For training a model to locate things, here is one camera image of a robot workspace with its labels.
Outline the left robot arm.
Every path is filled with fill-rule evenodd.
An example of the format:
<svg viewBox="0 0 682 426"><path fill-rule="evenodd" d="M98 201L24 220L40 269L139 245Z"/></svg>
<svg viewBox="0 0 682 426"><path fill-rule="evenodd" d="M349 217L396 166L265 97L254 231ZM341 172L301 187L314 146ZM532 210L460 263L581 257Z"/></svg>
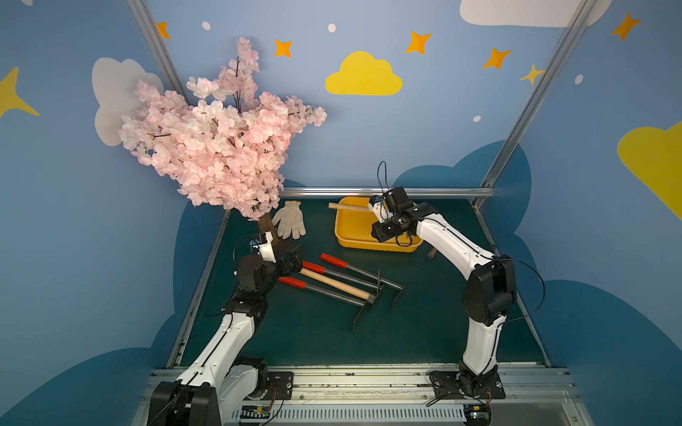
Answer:
<svg viewBox="0 0 682 426"><path fill-rule="evenodd" d="M239 353L265 317L267 294L280 278L300 272L305 257L298 244L279 243L274 253L273 261L259 254L241 259L218 330L175 381L156 386L148 425L225 425L247 397L266 392L266 362Z"/></svg>

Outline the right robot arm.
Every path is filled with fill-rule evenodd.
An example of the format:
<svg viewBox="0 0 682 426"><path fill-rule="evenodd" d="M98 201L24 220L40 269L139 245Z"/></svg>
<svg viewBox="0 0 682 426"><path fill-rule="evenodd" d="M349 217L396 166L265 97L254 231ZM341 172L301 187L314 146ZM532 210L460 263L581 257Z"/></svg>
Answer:
<svg viewBox="0 0 682 426"><path fill-rule="evenodd" d="M460 370L472 378L493 371L502 329L517 298L514 261L497 257L469 240L428 203L390 205L375 195L368 207L378 219L372 226L373 238L386 242L403 234L417 236L444 255L467 280L462 304L469 326Z"/></svg>

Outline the red grip rake back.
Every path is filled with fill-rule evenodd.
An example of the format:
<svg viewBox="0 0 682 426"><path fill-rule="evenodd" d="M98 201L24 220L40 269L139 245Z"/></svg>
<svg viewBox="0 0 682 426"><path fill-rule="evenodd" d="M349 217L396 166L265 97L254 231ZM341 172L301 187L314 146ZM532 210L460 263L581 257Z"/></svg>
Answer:
<svg viewBox="0 0 682 426"><path fill-rule="evenodd" d="M341 267L346 270L353 271L355 273L360 273L361 275L374 279L378 283L384 284L385 286L388 286L392 289L397 289L398 293L396 297L394 298L393 305L395 305L395 302L398 300L400 297L401 293L403 292L403 285L398 284L396 282L393 282L392 280L388 280L387 278L384 278L381 274L381 271L378 271L377 273L371 273L370 271L367 271L363 268L360 268L358 266L354 266L353 264L349 264L348 262L341 260L337 257L332 257L331 255L322 253L321 254L321 260L328 263L328 264L333 264L334 266Z"/></svg>

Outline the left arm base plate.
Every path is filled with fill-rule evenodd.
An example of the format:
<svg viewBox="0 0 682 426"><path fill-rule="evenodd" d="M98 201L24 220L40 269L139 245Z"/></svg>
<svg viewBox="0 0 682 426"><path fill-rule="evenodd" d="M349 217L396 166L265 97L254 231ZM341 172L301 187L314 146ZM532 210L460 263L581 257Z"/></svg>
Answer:
<svg viewBox="0 0 682 426"><path fill-rule="evenodd" d="M295 374L291 371L270 372L264 386L259 386L245 401L291 400Z"/></svg>

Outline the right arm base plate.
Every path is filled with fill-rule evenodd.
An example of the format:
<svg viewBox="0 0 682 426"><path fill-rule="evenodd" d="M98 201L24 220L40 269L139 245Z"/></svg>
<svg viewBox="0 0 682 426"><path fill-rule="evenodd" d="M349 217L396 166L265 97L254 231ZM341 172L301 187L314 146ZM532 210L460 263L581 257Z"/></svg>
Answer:
<svg viewBox="0 0 682 426"><path fill-rule="evenodd" d="M498 367L476 376L465 370L432 371L428 375L437 400L441 399L505 399L506 393Z"/></svg>

